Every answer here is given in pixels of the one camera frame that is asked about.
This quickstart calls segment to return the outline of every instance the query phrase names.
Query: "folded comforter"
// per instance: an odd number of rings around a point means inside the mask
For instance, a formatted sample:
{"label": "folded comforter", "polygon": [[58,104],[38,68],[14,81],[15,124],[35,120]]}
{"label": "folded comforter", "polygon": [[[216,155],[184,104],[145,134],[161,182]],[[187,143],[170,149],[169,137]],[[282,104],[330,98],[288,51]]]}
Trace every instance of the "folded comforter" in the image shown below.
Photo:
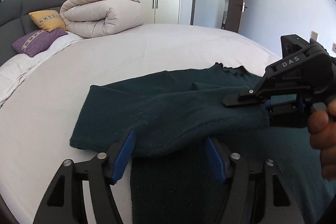
{"label": "folded comforter", "polygon": [[60,9],[67,30],[81,37],[102,37],[144,24],[139,0],[67,0]]}

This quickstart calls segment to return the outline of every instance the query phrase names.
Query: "wall socket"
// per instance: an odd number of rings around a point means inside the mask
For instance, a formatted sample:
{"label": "wall socket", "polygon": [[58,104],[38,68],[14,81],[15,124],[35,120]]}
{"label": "wall socket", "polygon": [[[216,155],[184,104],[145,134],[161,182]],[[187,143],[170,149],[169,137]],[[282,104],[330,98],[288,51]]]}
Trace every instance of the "wall socket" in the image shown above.
{"label": "wall socket", "polygon": [[317,41],[317,32],[311,31],[311,35],[310,38],[314,39],[315,41]]}

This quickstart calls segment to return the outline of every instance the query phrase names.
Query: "camera lens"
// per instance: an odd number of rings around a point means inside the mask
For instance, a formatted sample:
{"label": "camera lens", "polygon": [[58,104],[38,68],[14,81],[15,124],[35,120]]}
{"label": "camera lens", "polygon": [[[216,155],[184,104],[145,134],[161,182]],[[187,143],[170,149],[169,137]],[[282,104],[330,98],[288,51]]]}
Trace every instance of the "camera lens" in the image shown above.
{"label": "camera lens", "polygon": [[292,48],[289,44],[286,44],[286,51],[288,54],[292,54]]}

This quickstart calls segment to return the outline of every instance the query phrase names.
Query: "green cloth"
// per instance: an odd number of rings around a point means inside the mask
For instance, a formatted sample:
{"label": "green cloth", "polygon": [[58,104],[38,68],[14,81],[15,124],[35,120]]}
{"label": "green cloth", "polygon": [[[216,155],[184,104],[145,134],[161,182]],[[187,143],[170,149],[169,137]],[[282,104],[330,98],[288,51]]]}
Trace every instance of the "green cloth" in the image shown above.
{"label": "green cloth", "polygon": [[133,224],[213,223],[226,189],[214,180],[199,146],[213,134],[247,160],[274,160],[306,224],[313,224],[335,195],[336,183],[321,177],[319,151],[310,147],[307,129],[268,127],[261,106],[222,105],[226,94],[253,88],[260,79],[243,67],[215,64],[93,85],[70,144],[102,152],[121,134],[135,131]]}
{"label": "green cloth", "polygon": [[266,128],[262,106],[226,108],[223,98],[253,88],[259,77],[243,67],[163,71],[105,86],[92,85],[70,139],[70,145],[107,151],[133,129],[133,156],[161,156],[193,140],[222,132]]}

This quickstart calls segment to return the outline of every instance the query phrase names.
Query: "human hand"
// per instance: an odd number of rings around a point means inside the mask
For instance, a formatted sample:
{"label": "human hand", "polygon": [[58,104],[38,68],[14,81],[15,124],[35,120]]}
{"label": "human hand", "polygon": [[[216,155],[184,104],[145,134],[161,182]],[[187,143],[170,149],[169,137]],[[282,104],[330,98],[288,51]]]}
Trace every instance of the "human hand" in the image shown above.
{"label": "human hand", "polygon": [[[328,112],[336,116],[336,100],[328,105]],[[336,179],[336,122],[329,122],[325,111],[317,111],[308,119],[310,145],[321,150],[322,177],[328,181]]]}

